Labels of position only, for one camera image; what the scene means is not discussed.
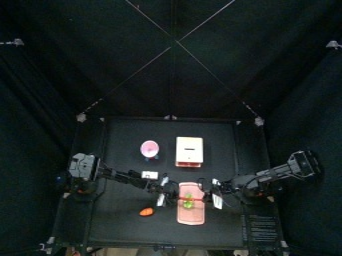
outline black table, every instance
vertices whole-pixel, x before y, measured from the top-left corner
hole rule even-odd
[[[176,137],[203,138],[201,168],[175,166]],[[146,161],[140,145],[159,144],[159,159]],[[229,180],[269,168],[263,130],[253,122],[110,118],[79,125],[72,154],[95,154],[116,171],[156,171],[176,182],[205,178]],[[155,206],[158,195],[116,181],[100,181],[103,190],[92,202],[62,199],[55,235],[70,244],[92,247],[246,248],[246,209],[225,196],[222,210],[206,205],[206,222],[190,226],[176,221],[176,204],[158,207],[151,217],[139,211]]]

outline green object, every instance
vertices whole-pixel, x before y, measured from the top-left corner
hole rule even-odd
[[[186,209],[191,209],[194,207],[193,195],[190,193],[186,194],[186,200],[185,200],[183,206]]]

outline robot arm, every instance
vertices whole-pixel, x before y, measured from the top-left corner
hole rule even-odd
[[[78,153],[71,160],[70,174],[72,178],[72,190],[79,194],[91,194],[96,190],[96,179],[104,178],[115,180],[123,184],[130,184],[139,189],[146,189],[148,193],[168,194],[170,197],[175,196],[174,183],[168,181],[167,174],[164,174],[162,183],[144,179],[142,174],[134,170],[127,173],[115,171],[110,168],[94,155]]]
[[[242,192],[251,196],[259,194],[266,185],[277,180],[290,177],[303,180],[319,172],[318,162],[313,153],[310,151],[298,151],[291,154],[286,164],[255,174],[237,176],[230,181],[222,182],[219,189],[223,194]]]

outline plastic container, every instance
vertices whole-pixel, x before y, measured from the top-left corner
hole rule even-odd
[[[155,141],[147,140],[140,147],[140,152],[147,159],[158,159],[159,146]]]
[[[186,225],[205,224],[205,192],[195,182],[179,183],[178,222]]]

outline pink tray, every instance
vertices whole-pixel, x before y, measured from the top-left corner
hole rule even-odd
[[[178,200],[178,222],[187,225],[202,225],[205,223],[205,203],[199,201],[203,198],[205,192],[201,191],[198,183],[179,183],[179,197],[185,198],[187,194],[193,195],[194,206],[191,209],[185,208],[185,200]]]

